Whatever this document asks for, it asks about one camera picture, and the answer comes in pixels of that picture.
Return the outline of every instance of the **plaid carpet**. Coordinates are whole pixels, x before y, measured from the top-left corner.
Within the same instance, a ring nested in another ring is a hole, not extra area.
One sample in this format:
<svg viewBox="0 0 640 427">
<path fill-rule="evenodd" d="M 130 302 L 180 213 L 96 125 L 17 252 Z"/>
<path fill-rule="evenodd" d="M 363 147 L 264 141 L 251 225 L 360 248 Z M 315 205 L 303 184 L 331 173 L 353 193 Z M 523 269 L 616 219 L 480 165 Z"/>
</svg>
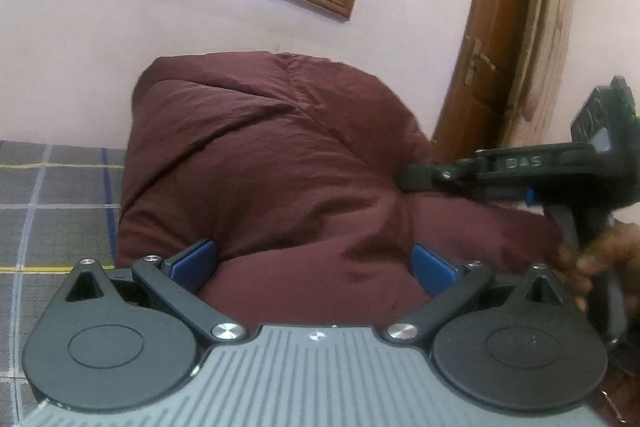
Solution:
<svg viewBox="0 0 640 427">
<path fill-rule="evenodd" d="M 22 346 L 80 259 L 113 264 L 124 151 L 0 141 L 0 427 L 36 405 Z"/>
</svg>

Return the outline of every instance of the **wall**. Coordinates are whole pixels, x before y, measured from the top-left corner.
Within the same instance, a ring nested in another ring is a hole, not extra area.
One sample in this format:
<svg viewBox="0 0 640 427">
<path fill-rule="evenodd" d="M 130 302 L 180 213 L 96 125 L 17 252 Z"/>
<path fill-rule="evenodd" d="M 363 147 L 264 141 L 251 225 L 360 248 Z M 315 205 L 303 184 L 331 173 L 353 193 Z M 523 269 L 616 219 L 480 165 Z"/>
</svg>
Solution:
<svg viewBox="0 0 640 427">
<path fill-rule="evenodd" d="M 625 76 L 640 103 L 640 0 L 574 0 L 562 83 L 546 141 L 570 140 L 571 121 L 593 87 L 608 84 L 616 74 Z M 640 205 L 619 218 L 640 223 Z"/>
<path fill-rule="evenodd" d="M 356 0 L 340 22 L 290 0 L 0 0 L 0 139 L 124 147 L 159 55 L 297 52 L 376 74 L 431 134 L 471 0 Z"/>
</svg>

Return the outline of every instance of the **metal screw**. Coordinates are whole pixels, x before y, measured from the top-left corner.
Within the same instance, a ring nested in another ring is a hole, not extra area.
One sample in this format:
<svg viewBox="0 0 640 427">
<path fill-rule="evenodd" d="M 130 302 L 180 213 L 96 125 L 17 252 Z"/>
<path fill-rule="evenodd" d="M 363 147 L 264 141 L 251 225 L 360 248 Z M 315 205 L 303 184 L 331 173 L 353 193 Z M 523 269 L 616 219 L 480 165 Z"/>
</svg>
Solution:
<svg viewBox="0 0 640 427">
<path fill-rule="evenodd" d="M 386 329 L 386 333 L 399 341 L 407 341 L 418 336 L 418 328 L 412 324 L 392 324 Z"/>
<path fill-rule="evenodd" d="M 244 335 L 244 328 L 240 324 L 226 322 L 218 324 L 211 333 L 221 341 L 234 341 Z"/>
</svg>

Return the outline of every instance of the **maroon cushion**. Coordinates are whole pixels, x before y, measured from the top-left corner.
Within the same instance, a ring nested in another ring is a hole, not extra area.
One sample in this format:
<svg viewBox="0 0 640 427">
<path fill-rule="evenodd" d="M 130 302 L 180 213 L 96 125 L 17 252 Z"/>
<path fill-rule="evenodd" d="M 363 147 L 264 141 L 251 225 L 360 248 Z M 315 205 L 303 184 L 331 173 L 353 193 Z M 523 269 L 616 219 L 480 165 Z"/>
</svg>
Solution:
<svg viewBox="0 0 640 427">
<path fill-rule="evenodd" d="M 435 147 L 374 76 L 264 52 L 158 58 L 133 96 L 118 266 L 201 237 L 220 267 L 200 297 L 259 323 L 383 328 L 428 295 L 421 242 L 519 271 L 552 255 L 540 216 L 402 194 L 394 175 Z"/>
</svg>

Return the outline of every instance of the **wooden door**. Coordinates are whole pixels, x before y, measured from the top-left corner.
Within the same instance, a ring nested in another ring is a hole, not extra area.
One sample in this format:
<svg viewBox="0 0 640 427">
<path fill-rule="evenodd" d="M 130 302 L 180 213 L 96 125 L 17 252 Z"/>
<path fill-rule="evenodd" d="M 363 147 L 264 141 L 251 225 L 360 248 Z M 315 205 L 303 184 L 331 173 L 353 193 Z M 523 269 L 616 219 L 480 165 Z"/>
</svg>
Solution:
<svg viewBox="0 0 640 427">
<path fill-rule="evenodd" d="M 498 146 L 529 0 L 473 0 L 433 135 L 446 161 Z"/>
</svg>

